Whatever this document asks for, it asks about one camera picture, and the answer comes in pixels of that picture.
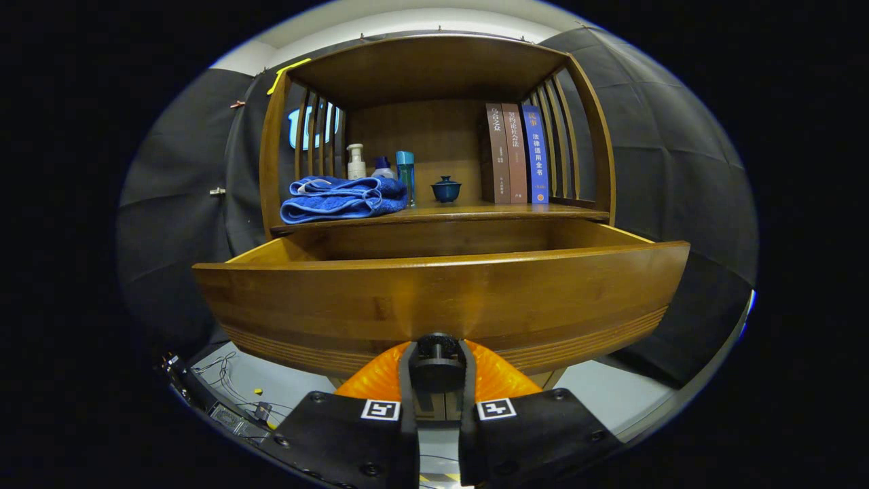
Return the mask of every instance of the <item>cabinet top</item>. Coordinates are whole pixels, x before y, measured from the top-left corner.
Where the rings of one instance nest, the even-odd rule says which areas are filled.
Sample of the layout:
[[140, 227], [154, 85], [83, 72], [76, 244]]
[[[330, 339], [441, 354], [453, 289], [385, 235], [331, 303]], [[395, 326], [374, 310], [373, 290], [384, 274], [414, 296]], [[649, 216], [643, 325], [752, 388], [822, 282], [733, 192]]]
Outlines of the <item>cabinet top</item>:
[[432, 34], [359, 44], [285, 75], [351, 111], [444, 98], [519, 102], [567, 60], [522, 41]]

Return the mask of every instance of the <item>folded towel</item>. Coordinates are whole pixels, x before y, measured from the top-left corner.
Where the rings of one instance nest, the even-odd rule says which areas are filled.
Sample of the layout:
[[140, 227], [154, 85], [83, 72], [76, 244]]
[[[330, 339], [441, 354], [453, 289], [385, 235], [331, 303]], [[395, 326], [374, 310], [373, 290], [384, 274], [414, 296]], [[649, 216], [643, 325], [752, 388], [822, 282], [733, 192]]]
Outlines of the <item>folded towel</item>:
[[305, 177], [289, 185], [289, 194], [293, 197], [281, 204], [281, 219], [287, 224], [371, 218], [408, 204], [408, 187], [385, 177]]

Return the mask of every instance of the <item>yellow tape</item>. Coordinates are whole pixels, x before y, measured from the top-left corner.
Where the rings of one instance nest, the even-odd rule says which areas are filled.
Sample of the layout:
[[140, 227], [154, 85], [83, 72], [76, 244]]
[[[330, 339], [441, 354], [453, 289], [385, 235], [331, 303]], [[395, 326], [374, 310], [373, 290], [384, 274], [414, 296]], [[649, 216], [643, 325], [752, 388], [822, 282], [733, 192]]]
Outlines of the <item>yellow tape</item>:
[[307, 63], [310, 60], [311, 60], [311, 58], [306, 57], [302, 61], [299, 61], [297, 63], [293, 63], [290, 66], [284, 66], [283, 68], [279, 69], [277, 71], [277, 76], [275, 77], [275, 82], [272, 84], [272, 88], [270, 88], [269, 91], [266, 92], [266, 95], [271, 95], [272, 93], [275, 92], [275, 87], [277, 87], [277, 81], [281, 79], [281, 75], [283, 75], [284, 71], [289, 70], [290, 68], [295, 68], [296, 66], [298, 66], [302, 63]]

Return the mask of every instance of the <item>blue bottle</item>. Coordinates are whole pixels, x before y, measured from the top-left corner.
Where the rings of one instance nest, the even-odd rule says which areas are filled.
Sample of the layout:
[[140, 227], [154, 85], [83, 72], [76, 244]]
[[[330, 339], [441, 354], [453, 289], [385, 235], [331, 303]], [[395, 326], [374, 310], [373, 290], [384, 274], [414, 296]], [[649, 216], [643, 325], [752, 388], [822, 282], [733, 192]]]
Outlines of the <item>blue bottle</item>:
[[408, 186], [408, 206], [416, 206], [414, 153], [410, 151], [396, 151], [395, 167], [398, 168], [398, 179]]

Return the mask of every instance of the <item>yellow object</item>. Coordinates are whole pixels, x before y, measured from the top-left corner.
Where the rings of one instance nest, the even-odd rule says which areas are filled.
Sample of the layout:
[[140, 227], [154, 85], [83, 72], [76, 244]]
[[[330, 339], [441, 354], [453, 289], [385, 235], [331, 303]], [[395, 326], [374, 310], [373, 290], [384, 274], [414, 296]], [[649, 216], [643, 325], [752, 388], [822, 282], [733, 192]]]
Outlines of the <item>yellow object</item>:
[[[474, 382], [474, 402], [491, 399], [516, 398], [542, 392], [542, 389], [501, 355], [470, 340], [465, 340], [474, 354], [477, 378]], [[335, 394], [358, 399], [401, 401], [398, 364], [410, 342], [393, 346], [368, 362]]]
[[377, 355], [335, 391], [339, 396], [357, 399], [378, 399], [401, 402], [398, 383], [398, 363], [408, 349], [409, 341], [393, 346]]
[[269, 91], [266, 92], [266, 95], [271, 95], [271, 94], [275, 93], [275, 87], [277, 86], [277, 81], [281, 79], [281, 75], [283, 75], [284, 71], [289, 70], [290, 68], [295, 68], [296, 66], [298, 66], [302, 63], [307, 63], [310, 60], [311, 60], [311, 58], [306, 57], [302, 61], [293, 63], [290, 66], [284, 66], [283, 68], [279, 69], [277, 71], [277, 76], [275, 77], [275, 82], [272, 84], [272, 88], [270, 88]]
[[501, 355], [470, 340], [465, 340], [477, 363], [474, 402], [517, 398], [542, 392], [542, 389]]

